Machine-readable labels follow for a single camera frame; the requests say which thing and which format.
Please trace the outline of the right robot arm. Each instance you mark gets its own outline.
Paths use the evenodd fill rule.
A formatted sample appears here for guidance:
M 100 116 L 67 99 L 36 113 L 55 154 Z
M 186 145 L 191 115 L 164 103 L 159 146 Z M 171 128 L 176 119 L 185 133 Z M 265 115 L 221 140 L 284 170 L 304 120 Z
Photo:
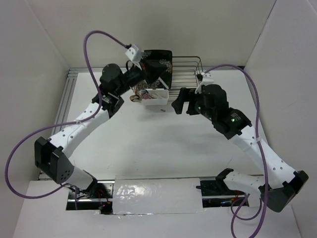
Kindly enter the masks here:
M 267 207 L 281 212 L 299 193 L 308 180 L 304 171 L 296 171 L 284 162 L 262 139 L 256 137 L 251 121 L 240 111 L 229 106 L 226 92 L 216 84 L 203 86 L 200 93 L 192 88 L 181 88 L 172 102 L 176 114 L 181 114 L 184 103 L 187 114 L 202 115 L 211 121 L 214 129 L 240 148 L 268 178 L 250 176 L 234 169 L 225 169 L 216 177 L 216 189 L 221 194 L 231 190 L 257 195 L 264 200 L 268 193 Z

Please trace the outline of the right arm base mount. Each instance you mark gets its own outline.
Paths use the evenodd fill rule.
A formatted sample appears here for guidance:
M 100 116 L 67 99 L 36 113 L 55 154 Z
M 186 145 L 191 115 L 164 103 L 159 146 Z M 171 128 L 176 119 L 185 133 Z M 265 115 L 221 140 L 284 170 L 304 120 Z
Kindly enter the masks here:
M 234 201 L 234 206 L 241 204 L 245 198 L 242 191 L 230 190 L 224 183 L 226 176 L 233 169 L 225 169 L 215 178 L 203 178 L 196 189 L 201 191 L 203 208 L 230 207 Z

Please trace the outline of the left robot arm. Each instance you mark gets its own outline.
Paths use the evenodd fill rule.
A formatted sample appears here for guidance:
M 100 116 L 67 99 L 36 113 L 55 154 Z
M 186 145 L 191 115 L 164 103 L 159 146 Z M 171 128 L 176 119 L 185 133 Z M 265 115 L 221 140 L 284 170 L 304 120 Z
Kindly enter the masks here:
M 74 124 L 66 126 L 48 139 L 35 141 L 35 165 L 55 183 L 67 183 L 80 190 L 87 198 L 98 192 L 98 181 L 90 173 L 73 165 L 69 157 L 80 143 L 100 125 L 107 122 L 123 105 L 122 95 L 145 80 L 158 80 L 167 66 L 161 60 L 143 59 L 139 66 L 122 72 L 114 63 L 102 70 L 99 89 L 87 109 L 77 117 Z

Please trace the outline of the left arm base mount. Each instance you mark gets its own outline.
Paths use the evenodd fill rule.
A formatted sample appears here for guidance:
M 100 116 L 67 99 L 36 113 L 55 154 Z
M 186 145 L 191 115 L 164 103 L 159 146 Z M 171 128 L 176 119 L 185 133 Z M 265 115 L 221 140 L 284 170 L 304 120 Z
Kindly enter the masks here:
M 69 187 L 66 211 L 96 211 L 104 215 L 113 213 L 114 180 L 99 180 L 93 195 L 85 194 L 73 186 Z

